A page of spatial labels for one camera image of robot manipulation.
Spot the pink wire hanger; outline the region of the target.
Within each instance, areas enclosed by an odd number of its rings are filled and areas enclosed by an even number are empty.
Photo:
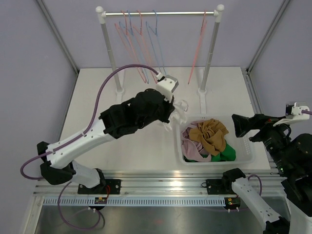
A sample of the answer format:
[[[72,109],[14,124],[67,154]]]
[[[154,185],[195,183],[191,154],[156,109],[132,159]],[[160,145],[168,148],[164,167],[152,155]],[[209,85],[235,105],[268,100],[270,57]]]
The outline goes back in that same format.
[[[135,48],[132,45],[131,38],[128,34],[128,28],[127,28],[127,19],[125,19],[125,27],[122,27],[121,22],[118,24],[115,23],[115,29],[121,39],[122,44],[124,45],[126,51],[128,52],[130,58],[132,59],[133,64],[138,64],[139,60],[136,55]]]

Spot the green tank top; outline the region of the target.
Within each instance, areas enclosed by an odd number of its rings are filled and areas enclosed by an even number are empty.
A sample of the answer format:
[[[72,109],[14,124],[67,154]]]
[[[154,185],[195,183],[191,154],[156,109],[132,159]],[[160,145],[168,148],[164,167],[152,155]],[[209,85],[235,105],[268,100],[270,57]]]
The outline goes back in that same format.
[[[235,161],[236,160],[236,151],[228,143],[226,143],[225,150],[216,156],[211,155],[211,162],[225,162],[225,161]]]

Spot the brown tank top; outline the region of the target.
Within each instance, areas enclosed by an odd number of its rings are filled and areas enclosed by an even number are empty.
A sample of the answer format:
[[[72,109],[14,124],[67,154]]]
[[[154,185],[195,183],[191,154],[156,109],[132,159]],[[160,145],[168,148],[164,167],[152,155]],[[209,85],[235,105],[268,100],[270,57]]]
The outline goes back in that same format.
[[[209,119],[196,123],[189,131],[189,139],[202,144],[212,156],[217,156],[226,148],[225,135],[229,133],[226,126],[217,119]]]

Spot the white tank top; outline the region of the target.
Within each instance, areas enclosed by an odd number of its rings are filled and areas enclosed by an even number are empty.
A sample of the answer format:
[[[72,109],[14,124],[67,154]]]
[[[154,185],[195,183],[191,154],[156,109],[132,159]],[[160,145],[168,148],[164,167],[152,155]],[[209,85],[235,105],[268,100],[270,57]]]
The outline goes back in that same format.
[[[173,104],[174,111],[169,116],[169,123],[158,122],[157,125],[160,127],[164,127],[166,131],[171,131],[176,124],[184,124],[187,122],[187,111],[189,108],[189,104],[186,100],[181,99],[178,101],[174,101]]]

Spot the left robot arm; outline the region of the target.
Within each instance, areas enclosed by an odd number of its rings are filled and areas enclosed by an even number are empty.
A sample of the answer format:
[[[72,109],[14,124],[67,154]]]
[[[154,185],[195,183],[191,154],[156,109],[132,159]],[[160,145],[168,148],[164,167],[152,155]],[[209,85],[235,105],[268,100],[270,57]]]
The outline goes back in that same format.
[[[133,134],[154,121],[169,123],[174,109],[173,93],[155,89],[139,92],[129,100],[111,106],[85,131],[47,145],[48,155],[40,165],[42,177],[51,185],[74,182],[95,194],[102,193],[106,186],[103,172],[77,163],[76,158],[101,144]]]

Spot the pink tank top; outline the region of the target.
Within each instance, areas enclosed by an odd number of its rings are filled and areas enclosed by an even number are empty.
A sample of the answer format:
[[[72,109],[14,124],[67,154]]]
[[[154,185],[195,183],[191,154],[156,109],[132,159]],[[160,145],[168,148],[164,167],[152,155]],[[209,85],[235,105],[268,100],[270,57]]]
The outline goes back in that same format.
[[[190,130],[197,127],[198,122],[191,122],[181,131],[181,150],[187,162],[211,162],[212,156],[204,149],[202,143],[190,140]]]

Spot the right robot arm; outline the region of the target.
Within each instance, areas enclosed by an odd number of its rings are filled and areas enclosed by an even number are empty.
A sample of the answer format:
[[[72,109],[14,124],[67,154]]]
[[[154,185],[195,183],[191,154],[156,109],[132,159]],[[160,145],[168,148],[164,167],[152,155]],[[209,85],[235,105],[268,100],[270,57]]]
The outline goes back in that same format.
[[[312,232],[312,136],[308,133],[290,138],[290,125],[304,121],[302,114],[271,117],[233,114],[236,137],[258,130],[251,142],[262,142],[274,161],[291,212],[287,220],[273,210],[250,185],[245,174],[234,168],[223,173],[222,190],[235,193],[261,224],[265,234],[310,234]]]

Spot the pink hanger of white top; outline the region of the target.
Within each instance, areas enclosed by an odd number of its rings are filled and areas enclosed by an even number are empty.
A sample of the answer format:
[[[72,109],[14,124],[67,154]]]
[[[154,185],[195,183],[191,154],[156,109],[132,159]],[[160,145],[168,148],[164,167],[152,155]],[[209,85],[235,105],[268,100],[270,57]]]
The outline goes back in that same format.
[[[207,25],[206,13],[204,13],[203,18],[202,18],[202,24],[201,24],[201,28],[200,28],[199,38],[198,38],[198,42],[197,42],[197,46],[196,46],[196,50],[195,50],[195,54],[194,54],[194,58],[193,58],[193,63],[192,63],[191,71],[190,71],[189,78],[188,78],[188,85],[191,82],[192,75],[193,75],[193,72],[195,69],[195,65],[197,63],[198,55],[199,55],[201,45],[203,42],[203,38],[205,35],[206,25]]]

